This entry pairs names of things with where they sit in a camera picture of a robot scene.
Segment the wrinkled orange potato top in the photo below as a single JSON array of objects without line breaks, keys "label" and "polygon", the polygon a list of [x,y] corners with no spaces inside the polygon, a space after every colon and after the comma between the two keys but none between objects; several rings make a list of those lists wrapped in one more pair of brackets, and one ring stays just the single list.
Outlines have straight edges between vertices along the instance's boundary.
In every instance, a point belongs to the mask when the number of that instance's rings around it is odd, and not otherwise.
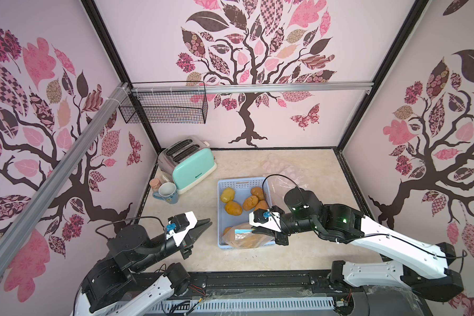
[{"label": "wrinkled orange potato top", "polygon": [[243,233],[243,234],[234,233],[233,237],[229,241],[229,245],[231,245],[233,248],[239,248],[239,249],[252,249],[252,248],[260,247],[261,244],[250,243],[250,235],[251,233]]}]

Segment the clear blue zipper bag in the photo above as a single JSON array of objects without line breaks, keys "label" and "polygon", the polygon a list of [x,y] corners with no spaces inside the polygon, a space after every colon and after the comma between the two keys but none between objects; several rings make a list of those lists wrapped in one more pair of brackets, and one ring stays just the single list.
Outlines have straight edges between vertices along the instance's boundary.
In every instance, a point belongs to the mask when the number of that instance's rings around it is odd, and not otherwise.
[{"label": "clear blue zipper bag", "polygon": [[235,249],[254,249],[274,242],[272,236],[265,234],[254,234],[253,227],[249,223],[227,227],[223,231],[223,241]]}]

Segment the light blue perforated plastic basket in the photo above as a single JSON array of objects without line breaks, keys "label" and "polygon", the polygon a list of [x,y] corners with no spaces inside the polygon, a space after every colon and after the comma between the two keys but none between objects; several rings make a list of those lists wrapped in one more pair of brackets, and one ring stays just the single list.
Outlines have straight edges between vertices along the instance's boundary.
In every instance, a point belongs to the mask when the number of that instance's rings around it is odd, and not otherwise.
[{"label": "light blue perforated plastic basket", "polygon": [[221,250],[232,250],[223,240],[223,233],[226,228],[241,225],[249,222],[248,211],[243,211],[241,215],[229,215],[225,210],[225,203],[220,199],[221,194],[227,188],[232,188],[235,191],[234,199],[236,203],[242,205],[245,200],[251,196],[251,189],[255,187],[261,187],[263,185],[263,191],[265,194],[265,200],[268,205],[272,205],[271,193],[268,182],[262,177],[248,177],[241,179],[223,179],[217,183],[217,245]]}]

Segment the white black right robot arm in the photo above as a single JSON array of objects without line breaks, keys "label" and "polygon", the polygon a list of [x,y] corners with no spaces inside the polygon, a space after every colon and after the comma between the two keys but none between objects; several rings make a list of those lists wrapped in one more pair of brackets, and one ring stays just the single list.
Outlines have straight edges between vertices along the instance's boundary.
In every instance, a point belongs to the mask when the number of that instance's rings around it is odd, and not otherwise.
[{"label": "white black right robot arm", "polygon": [[323,204],[301,188],[288,191],[284,202],[288,211],[274,205],[250,213],[252,232],[271,236],[281,246],[287,246],[293,234],[313,232],[321,240],[363,247],[387,258],[369,264],[334,261],[329,284],[335,289],[405,288],[434,302],[448,302],[464,290],[460,273],[450,269],[459,257],[449,243],[414,240],[347,205]]}]

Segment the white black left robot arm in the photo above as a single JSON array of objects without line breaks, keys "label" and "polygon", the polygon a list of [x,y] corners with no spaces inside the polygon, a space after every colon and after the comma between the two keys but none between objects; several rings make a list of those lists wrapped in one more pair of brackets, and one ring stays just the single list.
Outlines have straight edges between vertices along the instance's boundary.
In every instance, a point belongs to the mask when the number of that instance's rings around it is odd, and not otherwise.
[{"label": "white black left robot arm", "polygon": [[143,287],[141,274],[149,267],[180,253],[186,259],[195,242],[212,225],[210,219],[198,220],[193,212],[170,217],[160,235],[150,238],[139,224],[126,226],[107,241],[108,254],[99,260],[81,282],[75,296],[73,315],[102,315],[127,292],[139,295],[118,315],[143,315],[151,306],[171,296],[185,294],[190,275],[181,263],[168,266],[150,285]]}]

